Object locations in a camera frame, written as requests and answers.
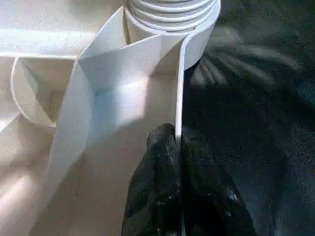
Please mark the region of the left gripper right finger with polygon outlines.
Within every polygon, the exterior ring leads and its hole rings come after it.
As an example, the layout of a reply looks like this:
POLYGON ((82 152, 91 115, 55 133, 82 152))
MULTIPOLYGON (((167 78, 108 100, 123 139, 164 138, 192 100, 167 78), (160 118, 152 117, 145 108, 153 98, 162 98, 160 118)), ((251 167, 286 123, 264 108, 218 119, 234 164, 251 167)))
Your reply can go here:
POLYGON ((233 178, 216 163, 210 146, 195 129, 182 130, 181 161, 186 235, 256 235, 233 178))

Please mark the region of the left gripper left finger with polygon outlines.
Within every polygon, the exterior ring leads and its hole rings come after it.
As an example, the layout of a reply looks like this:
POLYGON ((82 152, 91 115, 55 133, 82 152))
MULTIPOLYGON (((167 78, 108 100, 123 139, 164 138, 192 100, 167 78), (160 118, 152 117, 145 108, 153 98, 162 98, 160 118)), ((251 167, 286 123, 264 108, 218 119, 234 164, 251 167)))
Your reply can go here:
POLYGON ((121 235, 182 233, 181 171, 174 127, 162 124, 147 137, 147 149, 129 183, 121 235))

